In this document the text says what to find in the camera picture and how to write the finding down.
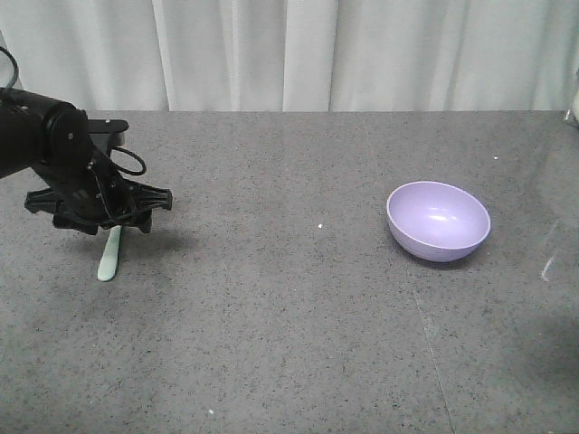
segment gray table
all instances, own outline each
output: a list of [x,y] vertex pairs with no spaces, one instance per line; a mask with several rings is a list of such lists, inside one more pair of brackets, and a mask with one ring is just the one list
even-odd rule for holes
[[[93,113],[126,118],[153,231],[23,208],[0,182],[0,432],[579,430],[579,131],[558,112]],[[413,259],[385,202],[456,184],[493,230]]]

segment lavender plastic bowl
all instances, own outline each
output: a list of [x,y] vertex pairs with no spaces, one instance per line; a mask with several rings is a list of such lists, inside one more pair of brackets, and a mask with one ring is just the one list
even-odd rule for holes
[[402,185],[390,194],[386,208],[394,238],[422,259],[448,262],[464,258],[490,232],[486,208],[453,185],[433,181]]

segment black robotic arm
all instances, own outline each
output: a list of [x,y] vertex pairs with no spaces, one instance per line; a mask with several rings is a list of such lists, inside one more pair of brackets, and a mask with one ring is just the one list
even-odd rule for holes
[[[94,235],[99,226],[122,225],[150,232],[152,210],[170,210],[172,194],[122,177],[147,170],[120,147],[127,129],[124,120],[88,119],[68,102],[0,88],[0,178],[31,167],[49,188],[28,193],[24,206],[52,214],[56,228]],[[116,165],[115,150],[135,157],[142,169]]]

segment bowl rim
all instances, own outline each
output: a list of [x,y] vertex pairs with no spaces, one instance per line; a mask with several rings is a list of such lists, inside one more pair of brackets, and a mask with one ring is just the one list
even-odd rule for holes
[[[394,220],[394,218],[392,217],[392,214],[390,213],[390,202],[391,199],[394,197],[394,195],[399,191],[402,190],[405,187],[408,187],[410,185],[415,185],[415,184],[437,184],[437,185],[443,185],[445,187],[450,187],[453,188],[454,190],[458,190],[461,193],[466,194],[467,196],[469,196],[472,200],[474,200],[474,202],[480,207],[480,209],[484,212],[485,216],[487,217],[487,229],[485,230],[484,235],[482,235],[476,242],[472,242],[470,244],[466,244],[464,246],[460,246],[460,247],[445,247],[445,246],[440,246],[437,244],[431,244],[429,242],[426,241],[422,241],[417,239],[416,237],[410,235],[408,232],[403,231],[402,228],[396,223],[396,221]],[[401,233],[404,234],[404,236],[410,238],[411,240],[414,240],[416,242],[421,243],[423,246],[427,246],[427,247],[433,247],[435,249],[442,249],[442,250],[465,250],[465,249],[470,249],[472,247],[476,247],[479,244],[481,244],[488,236],[490,233],[490,215],[489,215],[489,211],[487,210],[487,208],[485,207],[485,205],[482,204],[482,202],[477,199],[476,197],[474,197],[472,194],[470,194],[469,192],[462,190],[461,188],[457,187],[456,185],[451,185],[451,184],[446,184],[446,183],[441,183],[439,181],[413,181],[411,183],[408,184],[403,184],[400,185],[399,187],[395,188],[390,195],[388,196],[388,200],[386,201],[386,212],[388,213],[388,221],[393,224],[396,229],[398,231],[400,231]]]

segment purple bowl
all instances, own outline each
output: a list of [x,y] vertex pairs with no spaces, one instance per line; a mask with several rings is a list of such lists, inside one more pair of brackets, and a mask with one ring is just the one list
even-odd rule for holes
[[453,185],[418,181],[398,187],[386,204],[394,238],[418,258],[448,262],[472,253],[489,235],[490,217]]

